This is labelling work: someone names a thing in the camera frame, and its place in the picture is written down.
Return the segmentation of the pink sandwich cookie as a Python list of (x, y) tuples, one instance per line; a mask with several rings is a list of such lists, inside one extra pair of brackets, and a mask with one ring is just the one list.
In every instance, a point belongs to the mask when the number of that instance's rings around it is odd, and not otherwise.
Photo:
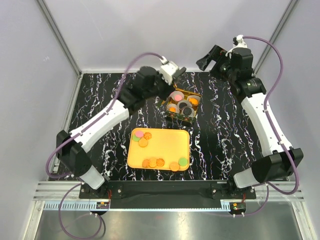
[(181, 101), (183, 98), (184, 98), (184, 97), (181, 96), (180, 94), (175, 94), (175, 95), (173, 96), (173, 99), (174, 99), (174, 101), (176, 101), (176, 102)]
[(137, 138), (142, 138), (142, 137), (144, 136), (144, 133), (139, 130), (139, 131), (136, 131), (136, 132), (135, 132), (135, 136), (136, 136)]

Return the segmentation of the orange fish cookie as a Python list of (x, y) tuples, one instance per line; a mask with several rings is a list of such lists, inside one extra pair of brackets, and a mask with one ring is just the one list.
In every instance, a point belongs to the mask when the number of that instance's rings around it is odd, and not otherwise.
[(176, 113), (177, 112), (177, 108), (176, 107), (170, 107), (168, 109), (170, 112)]
[(189, 98), (188, 100), (193, 106), (197, 106), (199, 104), (199, 101), (196, 98)]

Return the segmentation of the black sandwich cookie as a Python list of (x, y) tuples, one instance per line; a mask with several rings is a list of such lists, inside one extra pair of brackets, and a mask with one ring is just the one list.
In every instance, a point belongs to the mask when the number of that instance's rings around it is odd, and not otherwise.
[(190, 116), (193, 112), (193, 109), (190, 108), (190, 107), (186, 107), (183, 109), (183, 114), (186, 115), (186, 116)]
[(190, 106), (190, 104), (187, 103), (186, 101), (180, 101), (180, 102), (178, 103), (178, 107), (179, 107), (180, 109), (183, 109), (183, 108), (189, 107), (189, 106)]

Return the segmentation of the green gold cookie tin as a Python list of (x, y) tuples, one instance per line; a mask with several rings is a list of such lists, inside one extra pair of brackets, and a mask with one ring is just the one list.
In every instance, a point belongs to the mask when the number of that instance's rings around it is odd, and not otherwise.
[(176, 88), (165, 105), (166, 121), (191, 127), (197, 120), (202, 95)]

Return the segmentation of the orange fish cookie top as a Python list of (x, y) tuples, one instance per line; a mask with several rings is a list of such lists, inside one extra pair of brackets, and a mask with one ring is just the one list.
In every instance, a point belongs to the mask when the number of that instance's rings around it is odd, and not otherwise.
[(193, 106), (197, 106), (199, 104), (199, 101), (196, 98), (189, 98), (188, 100)]

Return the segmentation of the black sandwich cookie bottom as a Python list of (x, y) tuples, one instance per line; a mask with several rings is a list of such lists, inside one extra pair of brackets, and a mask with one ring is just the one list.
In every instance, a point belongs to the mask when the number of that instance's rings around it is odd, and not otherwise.
[(190, 108), (190, 107), (186, 107), (183, 109), (183, 114), (186, 115), (186, 116), (190, 116), (193, 112), (193, 109)]

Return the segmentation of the gold tin lid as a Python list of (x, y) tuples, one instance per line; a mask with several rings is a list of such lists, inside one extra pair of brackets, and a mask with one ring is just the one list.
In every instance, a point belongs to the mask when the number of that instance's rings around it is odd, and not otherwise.
[(158, 99), (158, 102), (156, 104), (156, 106), (158, 108), (161, 108), (163, 105), (166, 105), (166, 102), (170, 99), (170, 97), (166, 98), (165, 100), (162, 100), (162, 99)]

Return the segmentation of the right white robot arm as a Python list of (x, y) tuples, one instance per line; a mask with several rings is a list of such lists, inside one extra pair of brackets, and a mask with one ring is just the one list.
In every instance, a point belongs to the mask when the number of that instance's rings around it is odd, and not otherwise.
[(248, 187), (267, 184), (276, 191), (291, 195), (298, 190), (300, 178), (297, 167), (304, 157), (301, 148), (294, 148), (281, 130), (271, 109), (272, 89), (266, 90), (253, 69), (254, 55), (245, 40), (233, 38), (230, 50), (214, 45), (196, 65), (201, 71), (214, 62), (210, 75), (229, 83), (230, 91), (247, 113), (259, 139), (262, 158), (232, 177), (227, 185), (228, 195), (239, 198)]

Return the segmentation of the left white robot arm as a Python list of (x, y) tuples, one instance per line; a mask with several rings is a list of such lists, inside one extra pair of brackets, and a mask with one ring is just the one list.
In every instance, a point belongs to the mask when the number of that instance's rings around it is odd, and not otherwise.
[(186, 72), (174, 62), (162, 60), (158, 70), (142, 66), (131, 83), (125, 84), (127, 72), (121, 76), (114, 98), (109, 104), (80, 127), (56, 136), (56, 157), (71, 174), (90, 187), (97, 198), (108, 193), (105, 178), (94, 167), (87, 153), (107, 132), (140, 110), (150, 98), (163, 101), (175, 91), (174, 82)]

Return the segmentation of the white paper cup back left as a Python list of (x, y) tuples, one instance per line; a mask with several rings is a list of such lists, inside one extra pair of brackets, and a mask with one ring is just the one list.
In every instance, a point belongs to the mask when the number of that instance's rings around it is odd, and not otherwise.
[(171, 98), (175, 102), (184, 100), (184, 97), (185, 95), (181, 91), (177, 91), (177, 90), (171, 94)]

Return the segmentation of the orange swirl cookie top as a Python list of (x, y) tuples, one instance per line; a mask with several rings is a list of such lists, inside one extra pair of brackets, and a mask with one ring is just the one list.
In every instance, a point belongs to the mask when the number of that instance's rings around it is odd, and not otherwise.
[(144, 133), (143, 137), (146, 139), (146, 140), (150, 140), (152, 138), (152, 134), (150, 132), (146, 132)]

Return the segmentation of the orange swirl cookie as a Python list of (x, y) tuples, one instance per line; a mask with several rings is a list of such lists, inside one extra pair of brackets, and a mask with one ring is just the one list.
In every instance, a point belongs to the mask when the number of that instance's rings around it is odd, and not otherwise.
[(144, 133), (143, 137), (146, 139), (146, 140), (150, 140), (152, 138), (152, 134), (150, 132), (146, 132)]
[(158, 167), (163, 167), (165, 165), (165, 161), (162, 158), (158, 158), (156, 160), (156, 164)]

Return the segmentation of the yellow serving tray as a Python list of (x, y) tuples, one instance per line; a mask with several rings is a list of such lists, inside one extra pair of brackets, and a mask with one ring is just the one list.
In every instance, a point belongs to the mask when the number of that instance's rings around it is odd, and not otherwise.
[[(152, 138), (148, 140), (146, 147), (140, 147), (138, 142), (133, 141), (136, 131), (149, 132)], [(190, 135), (181, 129), (160, 128), (135, 128), (131, 132), (128, 149), (127, 165), (133, 169), (171, 171), (170, 164), (178, 163), (180, 158), (187, 158), (187, 166), (179, 166), (178, 171), (186, 171), (190, 166)], [(146, 159), (163, 159), (164, 166), (142, 167)]]

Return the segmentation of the green sandwich cookie bottom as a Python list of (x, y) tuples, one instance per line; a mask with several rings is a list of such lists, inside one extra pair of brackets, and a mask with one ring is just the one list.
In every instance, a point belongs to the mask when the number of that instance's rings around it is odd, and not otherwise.
[(185, 167), (188, 165), (188, 159), (185, 158), (185, 157), (181, 157), (179, 160), (178, 160), (178, 164), (181, 166), (181, 167)]

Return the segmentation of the aluminium frame post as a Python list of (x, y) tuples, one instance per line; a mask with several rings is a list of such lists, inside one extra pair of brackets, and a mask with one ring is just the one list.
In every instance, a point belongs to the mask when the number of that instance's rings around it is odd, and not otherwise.
[(47, 3), (45, 0), (36, 0), (37, 5), (39, 6), (41, 12), (43, 13), (53, 35), (55, 36), (59, 46), (61, 47), (62, 52), (64, 53), (65, 57), (67, 58), (71, 68), (73, 69), (74, 73), (79, 77), (82, 73), (82, 70), (78, 66), (75, 58), (73, 57)]
[[(290, 0), (287, 7), (285, 8), (280, 20), (278, 21), (273, 33), (271, 34), (269, 38), (269, 42), (273, 45), (275, 45), (276, 41), (280, 37), (282, 31), (284, 30), (286, 24), (288, 23), (291, 15), (295, 11), (296, 7), (299, 4), (299, 0)], [(269, 55), (271, 51), (271, 47), (267, 44), (266, 47), (264, 48), (261, 56), (259, 57), (257, 64), (254, 68), (254, 72), (257, 74), (259, 70), (261, 69), (263, 63), (265, 62), (267, 56)]]

